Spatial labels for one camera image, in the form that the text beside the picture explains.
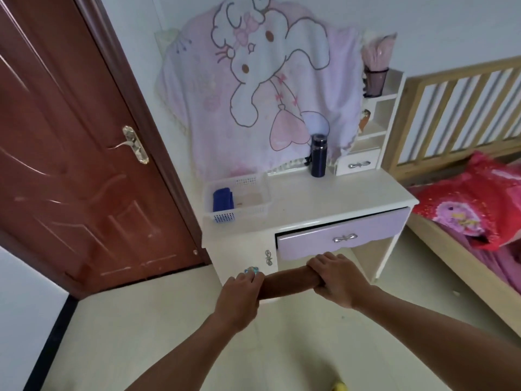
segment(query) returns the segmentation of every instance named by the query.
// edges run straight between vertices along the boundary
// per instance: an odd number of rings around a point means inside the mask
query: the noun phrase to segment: dark blue water bottle
[[[313,134],[311,140],[311,175],[323,177],[326,174],[327,136]]]

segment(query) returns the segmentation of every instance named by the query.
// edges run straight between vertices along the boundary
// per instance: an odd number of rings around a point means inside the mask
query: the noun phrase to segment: bed frame
[[[382,168],[404,185],[450,175],[474,150],[521,152],[521,56],[408,78]],[[407,226],[521,336],[521,295],[434,222]]]

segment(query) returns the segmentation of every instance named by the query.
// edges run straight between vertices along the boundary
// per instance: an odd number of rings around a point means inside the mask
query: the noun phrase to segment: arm
[[[127,391],[198,391],[234,335],[257,316],[257,295],[264,274],[251,270],[230,277],[224,284],[215,311],[188,339],[166,354]]]
[[[520,349],[371,286],[345,256],[327,252],[312,258],[308,265],[326,283],[317,287],[316,293],[381,325],[451,389],[519,389]]]

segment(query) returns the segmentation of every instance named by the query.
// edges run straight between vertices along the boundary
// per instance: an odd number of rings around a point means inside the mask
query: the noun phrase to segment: white basket
[[[235,208],[212,212],[214,192],[222,188],[230,188]],[[203,200],[205,216],[213,218],[218,223],[244,217],[265,216],[271,204],[268,175],[266,173],[249,174],[208,182],[204,186]]]

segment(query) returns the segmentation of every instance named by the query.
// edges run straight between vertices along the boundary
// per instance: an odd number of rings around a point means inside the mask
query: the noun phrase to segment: pink heart
[[[307,144],[309,139],[309,132],[302,119],[285,109],[277,112],[269,134],[269,143],[273,150],[283,150],[291,143]]]

